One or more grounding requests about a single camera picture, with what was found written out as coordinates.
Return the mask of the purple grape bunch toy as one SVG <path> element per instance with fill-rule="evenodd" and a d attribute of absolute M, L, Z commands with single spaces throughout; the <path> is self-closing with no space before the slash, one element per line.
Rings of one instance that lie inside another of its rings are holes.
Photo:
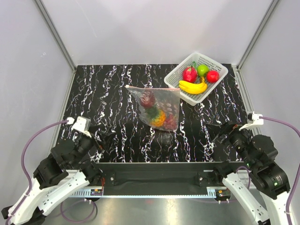
<path fill-rule="evenodd" d="M 172 114 L 169 114 L 165 119 L 163 126 L 166 130 L 177 130 L 178 121 Z"/>

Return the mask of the dark red plum toy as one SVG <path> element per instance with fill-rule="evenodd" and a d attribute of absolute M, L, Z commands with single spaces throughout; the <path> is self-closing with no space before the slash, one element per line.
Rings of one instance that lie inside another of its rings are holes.
<path fill-rule="evenodd" d="M 151 90 L 145 90 L 140 97 L 140 105 L 145 108 L 151 108 L 156 102 L 155 95 Z"/>

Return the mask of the orange toy pineapple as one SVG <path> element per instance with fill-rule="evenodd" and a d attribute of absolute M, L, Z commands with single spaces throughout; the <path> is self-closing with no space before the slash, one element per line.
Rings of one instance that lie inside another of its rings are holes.
<path fill-rule="evenodd" d="M 146 109 L 146 114 L 150 125 L 154 128 L 162 127 L 166 120 L 165 112 L 156 106 Z"/>

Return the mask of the clear pink-dotted zip bag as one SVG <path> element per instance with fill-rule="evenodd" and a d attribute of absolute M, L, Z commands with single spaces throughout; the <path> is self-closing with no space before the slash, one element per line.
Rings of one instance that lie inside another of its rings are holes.
<path fill-rule="evenodd" d="M 163 110 L 166 117 L 172 114 L 178 121 L 179 126 L 179 115 L 180 115 L 180 89 L 179 88 L 138 88 L 134 86 L 126 85 L 126 89 L 135 98 L 139 105 L 139 119 L 146 125 L 152 127 L 147 118 L 146 109 L 140 105 L 140 97 L 145 90 L 153 91 L 156 102 L 154 106 Z M 164 126 L 154 128 L 162 131 L 175 132 L 176 130 L 166 130 Z"/>

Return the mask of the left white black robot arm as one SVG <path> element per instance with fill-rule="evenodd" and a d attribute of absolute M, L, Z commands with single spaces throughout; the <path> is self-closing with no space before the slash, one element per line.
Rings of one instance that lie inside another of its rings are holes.
<path fill-rule="evenodd" d="M 78 142 L 65 139 L 51 149 L 29 178 L 29 186 L 20 199 L 2 209 L 7 225 L 40 225 L 74 192 L 105 183 L 102 170 L 84 157 L 92 149 L 110 148 L 116 133 L 97 135 L 97 130 L 92 126 Z"/>

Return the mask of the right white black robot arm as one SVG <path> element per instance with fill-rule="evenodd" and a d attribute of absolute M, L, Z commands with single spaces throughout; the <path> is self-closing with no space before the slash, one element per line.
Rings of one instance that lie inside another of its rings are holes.
<path fill-rule="evenodd" d="M 248 172 L 250 181 L 262 196 L 263 207 L 251 194 L 248 188 L 243 187 L 238 176 L 229 162 L 222 162 L 210 173 L 209 178 L 219 186 L 225 185 L 254 225 L 291 225 L 295 219 L 290 211 L 291 198 L 295 186 L 290 186 L 287 174 L 275 163 L 278 150 L 269 136 L 251 136 L 249 124 L 235 124 L 227 122 L 222 125 L 211 125 L 211 137 L 218 139 L 226 136 L 236 150 L 244 168 Z"/>

